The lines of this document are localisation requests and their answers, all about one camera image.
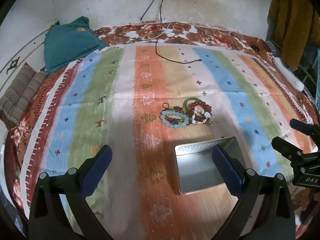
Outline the white rolled cloth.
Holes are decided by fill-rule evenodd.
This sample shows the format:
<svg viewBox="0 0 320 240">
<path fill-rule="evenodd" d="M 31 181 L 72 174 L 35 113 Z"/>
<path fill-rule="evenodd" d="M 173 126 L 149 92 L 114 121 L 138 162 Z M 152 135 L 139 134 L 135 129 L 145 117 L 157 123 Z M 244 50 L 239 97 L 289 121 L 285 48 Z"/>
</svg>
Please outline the white rolled cloth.
<svg viewBox="0 0 320 240">
<path fill-rule="evenodd" d="M 273 64 L 278 68 L 278 70 L 281 72 L 281 74 L 284 75 L 285 79 L 288 81 L 288 83 L 299 92 L 302 92 L 304 90 L 304 84 L 302 81 L 300 81 L 291 71 L 289 71 L 285 64 L 283 64 L 281 58 L 274 57 L 272 59 Z"/>
</svg>

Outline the teal pillow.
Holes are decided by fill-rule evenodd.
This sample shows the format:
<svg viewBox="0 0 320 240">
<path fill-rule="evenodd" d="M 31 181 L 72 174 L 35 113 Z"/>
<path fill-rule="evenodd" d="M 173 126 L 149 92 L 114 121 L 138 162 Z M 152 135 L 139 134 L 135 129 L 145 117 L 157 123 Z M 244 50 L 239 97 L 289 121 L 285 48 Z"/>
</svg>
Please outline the teal pillow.
<svg viewBox="0 0 320 240">
<path fill-rule="evenodd" d="M 71 23 L 52 25 L 44 39 L 44 69 L 50 75 L 70 62 L 86 57 L 106 43 L 95 36 L 89 19 L 81 16 Z"/>
</svg>

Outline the silver metal tin box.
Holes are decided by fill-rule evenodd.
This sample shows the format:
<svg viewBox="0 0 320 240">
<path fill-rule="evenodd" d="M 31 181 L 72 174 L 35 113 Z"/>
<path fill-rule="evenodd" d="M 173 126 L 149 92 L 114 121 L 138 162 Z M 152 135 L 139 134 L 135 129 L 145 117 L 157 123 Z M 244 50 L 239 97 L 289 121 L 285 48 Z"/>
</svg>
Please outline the silver metal tin box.
<svg viewBox="0 0 320 240">
<path fill-rule="evenodd" d="M 212 159 L 214 147 L 225 151 L 246 168 L 236 137 L 177 145 L 174 158 L 178 188 L 181 194 L 191 194 L 223 184 L 223 178 Z"/>
</svg>

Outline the green jade bangle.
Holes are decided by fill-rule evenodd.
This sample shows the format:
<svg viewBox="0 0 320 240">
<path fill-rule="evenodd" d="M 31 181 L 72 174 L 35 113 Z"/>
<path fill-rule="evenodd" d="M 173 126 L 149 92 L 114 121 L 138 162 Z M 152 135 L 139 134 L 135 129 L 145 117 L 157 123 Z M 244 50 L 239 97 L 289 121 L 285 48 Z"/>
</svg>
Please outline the green jade bangle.
<svg viewBox="0 0 320 240">
<path fill-rule="evenodd" d="M 185 111 L 185 113 L 189 113 L 191 104 L 197 101 L 201 101 L 201 99 L 197 97 L 189 97 L 185 99 L 185 101 L 183 102 L 183 110 Z"/>
</svg>

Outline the mustard yellow hanging cloth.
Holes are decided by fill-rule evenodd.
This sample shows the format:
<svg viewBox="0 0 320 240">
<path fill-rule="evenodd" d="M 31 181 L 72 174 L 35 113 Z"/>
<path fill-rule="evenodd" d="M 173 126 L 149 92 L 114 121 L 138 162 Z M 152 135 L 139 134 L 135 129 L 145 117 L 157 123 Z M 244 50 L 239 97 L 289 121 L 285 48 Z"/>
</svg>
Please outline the mustard yellow hanging cloth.
<svg viewBox="0 0 320 240">
<path fill-rule="evenodd" d="M 272 0 L 268 20 L 270 40 L 291 70 L 298 67 L 308 44 L 319 47 L 319 15 L 309 0 Z"/>
</svg>

